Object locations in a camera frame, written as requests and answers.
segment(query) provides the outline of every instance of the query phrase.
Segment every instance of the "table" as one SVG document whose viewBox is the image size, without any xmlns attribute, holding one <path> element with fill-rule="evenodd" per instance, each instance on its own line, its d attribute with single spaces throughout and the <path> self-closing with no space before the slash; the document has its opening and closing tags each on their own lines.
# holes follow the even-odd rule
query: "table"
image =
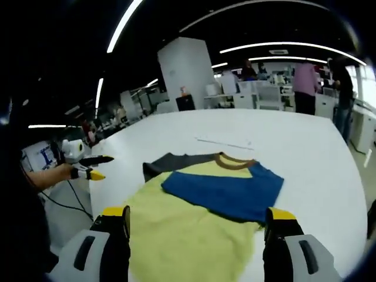
<svg viewBox="0 0 376 282">
<path fill-rule="evenodd" d="M 197 136 L 250 140 L 253 150 L 200 142 Z M 93 215 L 122 204 L 144 183 L 142 163 L 167 152 L 176 155 L 223 151 L 255 158 L 285 178 L 276 207 L 292 212 L 305 234 L 314 235 L 334 256 L 346 276 L 362 256 L 367 208 L 353 157 L 326 118 L 272 110 L 216 109 L 153 115 L 117 132 L 92 153 L 115 157 L 98 169 L 106 175 L 90 182 Z M 263 232 L 239 281 L 264 281 Z"/>
</svg>

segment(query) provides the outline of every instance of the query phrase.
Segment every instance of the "person in pink shirt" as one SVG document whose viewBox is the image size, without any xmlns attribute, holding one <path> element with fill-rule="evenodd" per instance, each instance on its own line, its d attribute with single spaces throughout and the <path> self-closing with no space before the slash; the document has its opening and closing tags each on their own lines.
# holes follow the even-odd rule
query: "person in pink shirt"
<svg viewBox="0 0 376 282">
<path fill-rule="evenodd" d="M 314 65 L 299 63 L 295 67 L 293 91 L 297 113 L 315 115 L 315 94 L 320 89 Z"/>
</svg>

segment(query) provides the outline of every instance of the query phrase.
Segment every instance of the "yellow cloth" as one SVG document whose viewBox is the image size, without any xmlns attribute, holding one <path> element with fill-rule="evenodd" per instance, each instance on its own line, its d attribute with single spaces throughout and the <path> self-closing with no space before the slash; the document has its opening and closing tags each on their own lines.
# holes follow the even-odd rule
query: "yellow cloth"
<svg viewBox="0 0 376 282">
<path fill-rule="evenodd" d="M 227 170 L 215 162 L 179 171 L 251 177 L 247 169 Z M 224 219 L 165 193 L 161 184 L 170 174 L 149 180 L 126 202 L 131 211 L 132 274 L 138 282 L 237 281 L 253 252 L 259 225 Z"/>
</svg>

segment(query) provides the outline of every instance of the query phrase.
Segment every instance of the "white floor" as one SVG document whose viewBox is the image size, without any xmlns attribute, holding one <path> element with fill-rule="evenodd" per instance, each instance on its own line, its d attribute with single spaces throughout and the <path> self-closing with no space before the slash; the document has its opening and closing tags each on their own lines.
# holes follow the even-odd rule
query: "white floor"
<svg viewBox="0 0 376 282">
<path fill-rule="evenodd" d="M 372 145 L 372 154 L 367 167 L 364 167 L 365 154 L 356 152 L 352 144 L 349 144 L 348 147 L 354 157 L 362 179 L 368 210 L 372 202 L 376 199 L 376 147 Z"/>
</svg>

